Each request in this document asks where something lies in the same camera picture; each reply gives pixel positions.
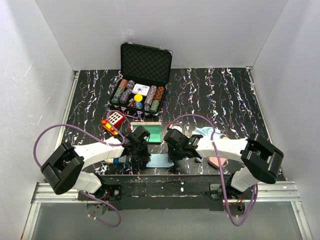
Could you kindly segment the black poker chip case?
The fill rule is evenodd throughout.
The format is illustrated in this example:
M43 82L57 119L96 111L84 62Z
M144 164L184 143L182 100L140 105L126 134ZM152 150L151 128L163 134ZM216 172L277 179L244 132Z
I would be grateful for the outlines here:
M120 80L112 91L108 104L117 110L140 112L146 116L156 117L159 115L162 103L170 81L173 52L160 47L146 46L136 43L123 42L120 45ZM159 100L156 110L147 111L144 107L130 106L129 101L120 103L116 101L115 94L121 81L132 80L136 84L144 86L163 87L164 91Z

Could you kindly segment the light blue cloth under sunglasses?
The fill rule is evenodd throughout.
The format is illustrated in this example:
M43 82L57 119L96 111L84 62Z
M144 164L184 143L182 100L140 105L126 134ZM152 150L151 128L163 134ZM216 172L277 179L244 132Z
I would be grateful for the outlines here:
M194 129L194 131L192 132L193 135L203 135L205 137L211 137L213 133L213 128L210 127L210 126L207 126L207 127L202 127L202 128L198 128L196 127ZM220 135L221 135L221 131L219 129L215 129L214 130L214 138L220 138Z

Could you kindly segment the light blue cleaning cloth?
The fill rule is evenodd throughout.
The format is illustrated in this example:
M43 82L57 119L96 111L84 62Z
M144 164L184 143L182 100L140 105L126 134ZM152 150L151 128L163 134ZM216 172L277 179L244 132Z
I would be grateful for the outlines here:
M172 166L174 166L174 163L169 161L169 155L167 153L151 154L146 164L147 168L170 168Z

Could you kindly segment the red yellow toy bus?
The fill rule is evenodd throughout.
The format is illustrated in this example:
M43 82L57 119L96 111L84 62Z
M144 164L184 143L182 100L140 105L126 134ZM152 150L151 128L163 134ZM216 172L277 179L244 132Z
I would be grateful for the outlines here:
M112 136L117 135L116 129L121 126L125 121L125 118L118 112L113 112L108 119L103 119L101 121L102 128L109 132Z

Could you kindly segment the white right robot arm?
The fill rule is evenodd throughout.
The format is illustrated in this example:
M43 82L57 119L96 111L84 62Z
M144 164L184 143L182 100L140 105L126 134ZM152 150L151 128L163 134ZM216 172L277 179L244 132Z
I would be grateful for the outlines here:
M173 161L220 157L243 163L245 167L233 173L226 186L227 195L232 199L239 198L259 182L274 184L284 158L281 150L255 133L242 139L212 140L210 136L201 134L188 138L177 129L169 129L164 141L168 146L169 159Z

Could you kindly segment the blue grey brick block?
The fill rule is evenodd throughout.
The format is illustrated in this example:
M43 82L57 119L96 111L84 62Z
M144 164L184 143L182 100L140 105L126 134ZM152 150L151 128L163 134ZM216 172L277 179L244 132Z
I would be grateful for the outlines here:
M106 164L113 164L113 165L123 165L126 163L126 156L121 156L121 157L115 157L115 158L107 158L104 162Z

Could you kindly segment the grey glasses case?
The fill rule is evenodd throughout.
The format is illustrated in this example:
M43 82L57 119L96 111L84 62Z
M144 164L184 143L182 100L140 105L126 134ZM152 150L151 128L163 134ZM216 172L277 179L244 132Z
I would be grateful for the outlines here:
M144 127L146 130L149 131L150 136L148 138L149 144L161 144L163 140L163 132L162 132L162 123L159 121L153 122L131 122L133 129L135 130L138 126Z

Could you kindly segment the white frame sunglasses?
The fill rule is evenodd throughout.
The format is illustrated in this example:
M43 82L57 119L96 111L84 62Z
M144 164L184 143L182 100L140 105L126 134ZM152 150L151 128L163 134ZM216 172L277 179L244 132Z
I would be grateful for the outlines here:
M196 159L196 161L197 161L198 163L202 163L202 162L203 162L203 159L202 159L202 158L196 157L195 159Z

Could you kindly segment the aluminium front rail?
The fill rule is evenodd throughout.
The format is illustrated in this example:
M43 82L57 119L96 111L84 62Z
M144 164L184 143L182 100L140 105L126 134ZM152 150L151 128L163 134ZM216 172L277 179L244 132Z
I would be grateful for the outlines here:
M258 186L256 204L250 195L232 208L209 196L217 176L110 176L115 210L72 189L56 195L38 183L22 234L24 240L311 240L301 198L292 181Z

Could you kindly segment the pink glasses case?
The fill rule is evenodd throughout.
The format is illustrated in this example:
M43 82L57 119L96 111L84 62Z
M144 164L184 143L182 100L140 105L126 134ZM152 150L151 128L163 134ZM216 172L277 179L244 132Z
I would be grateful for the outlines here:
M226 158L221 158L221 159L220 159L221 165L223 166L226 161L227 161ZM217 158L217 157L210 157L210 158L208 159L208 164L209 164L210 166L212 166L213 168L215 168L215 169L218 169L218 168L219 168L219 161L218 161L218 158Z

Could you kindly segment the white card deck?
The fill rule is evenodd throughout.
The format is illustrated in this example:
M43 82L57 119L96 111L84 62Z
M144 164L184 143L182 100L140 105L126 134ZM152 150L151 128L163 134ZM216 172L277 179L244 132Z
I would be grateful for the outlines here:
M140 94L142 96L147 96L149 90L150 90L150 86L149 85L136 83L133 86L132 93L133 94Z

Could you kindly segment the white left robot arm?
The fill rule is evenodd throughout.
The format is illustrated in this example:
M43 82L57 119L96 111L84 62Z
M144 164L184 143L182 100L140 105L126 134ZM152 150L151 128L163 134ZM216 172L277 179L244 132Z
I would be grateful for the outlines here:
M106 140L94 138L95 143L72 146L62 143L41 165L40 170L57 195L71 189L85 191L95 200L106 196L106 187L94 173L84 169L107 159L123 156L137 157L139 161L149 159L148 138L150 132L143 126L121 136L109 137Z

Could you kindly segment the yellow dealer button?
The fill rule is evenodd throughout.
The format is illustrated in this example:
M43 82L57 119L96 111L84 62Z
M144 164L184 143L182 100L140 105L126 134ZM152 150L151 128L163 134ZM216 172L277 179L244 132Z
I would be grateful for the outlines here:
M141 102L143 100L143 95L141 94L135 94L134 95L134 101L135 102Z

